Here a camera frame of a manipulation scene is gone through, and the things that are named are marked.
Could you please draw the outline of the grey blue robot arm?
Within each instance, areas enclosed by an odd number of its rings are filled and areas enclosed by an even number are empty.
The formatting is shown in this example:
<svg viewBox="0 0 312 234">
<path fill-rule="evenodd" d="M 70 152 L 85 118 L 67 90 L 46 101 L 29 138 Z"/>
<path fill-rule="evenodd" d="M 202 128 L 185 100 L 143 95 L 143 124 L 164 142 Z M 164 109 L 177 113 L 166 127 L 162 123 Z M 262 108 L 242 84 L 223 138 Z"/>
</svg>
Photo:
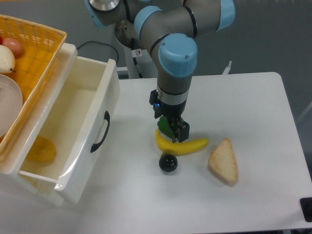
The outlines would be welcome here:
<svg viewBox="0 0 312 234">
<path fill-rule="evenodd" d="M 197 66 L 195 38 L 230 26 L 235 19 L 232 0 L 184 0 L 164 12 L 150 0 L 87 0 L 97 26 L 130 22 L 157 68 L 157 87 L 149 102 L 155 118 L 164 117 L 173 142 L 188 139 L 190 126 L 182 119 Z"/>
</svg>

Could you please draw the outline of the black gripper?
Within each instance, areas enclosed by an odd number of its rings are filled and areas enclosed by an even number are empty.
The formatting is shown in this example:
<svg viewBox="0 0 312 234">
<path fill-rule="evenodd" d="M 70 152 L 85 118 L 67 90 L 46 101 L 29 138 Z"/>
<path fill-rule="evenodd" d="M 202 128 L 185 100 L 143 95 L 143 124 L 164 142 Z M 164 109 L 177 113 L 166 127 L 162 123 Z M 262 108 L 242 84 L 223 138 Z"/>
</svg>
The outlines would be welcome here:
<svg viewBox="0 0 312 234">
<path fill-rule="evenodd" d="M 181 95 L 169 95 L 158 89 L 152 90 L 149 103 L 153 106 L 154 117 L 164 117 L 173 133 L 172 143 L 179 143 L 189 138 L 190 126 L 183 120 L 182 113 L 185 110 L 187 98 L 185 92 Z"/>
</svg>

